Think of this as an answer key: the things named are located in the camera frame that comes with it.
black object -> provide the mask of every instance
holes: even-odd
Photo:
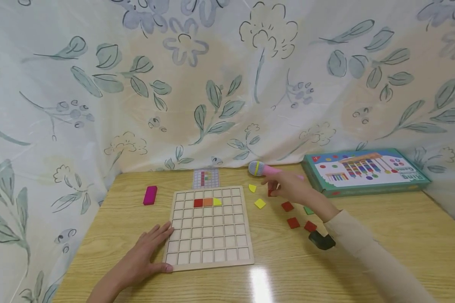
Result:
[[[329,234],[324,237],[319,232],[313,231],[308,238],[321,250],[327,250],[335,246],[335,241]]]

hand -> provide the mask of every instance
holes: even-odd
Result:
[[[272,190],[272,196],[280,196],[290,202],[309,207],[323,222],[329,221],[339,213],[329,199],[314,190],[310,183],[300,179],[295,173],[279,172],[266,176],[261,184],[266,183],[268,183],[268,189]]]
[[[174,229],[170,228],[170,222],[167,222],[162,227],[157,224],[148,233],[142,233],[135,246],[109,271],[108,275],[115,277],[124,289],[158,272],[172,272],[172,265],[152,263],[150,258],[173,231]]]

gray microphone head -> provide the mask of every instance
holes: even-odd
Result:
[[[248,165],[248,171],[251,175],[263,175],[263,169],[265,168],[265,164],[259,161],[251,161]]]

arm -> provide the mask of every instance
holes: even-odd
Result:
[[[150,259],[157,247],[173,231],[170,222],[167,222],[164,226],[156,225],[148,233],[139,236],[135,246],[96,284],[86,302],[113,303],[125,288],[138,284],[158,272],[172,272],[172,265],[151,263]]]
[[[266,183],[273,190],[272,196],[282,196],[313,210],[325,222],[324,225],[337,246],[362,265],[365,274],[374,282],[386,302],[436,302],[415,276],[372,238],[368,229],[345,210],[337,210],[329,199],[297,175],[277,173],[267,176],[262,184]]]

pink microphone handle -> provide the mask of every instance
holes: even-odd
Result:
[[[278,168],[274,168],[274,167],[271,167],[271,166],[268,166],[268,165],[265,165],[265,167],[263,167],[263,175],[275,175],[275,173],[279,173],[281,172],[282,170],[281,169],[278,169]],[[304,176],[302,175],[298,175],[298,178],[304,180]]]

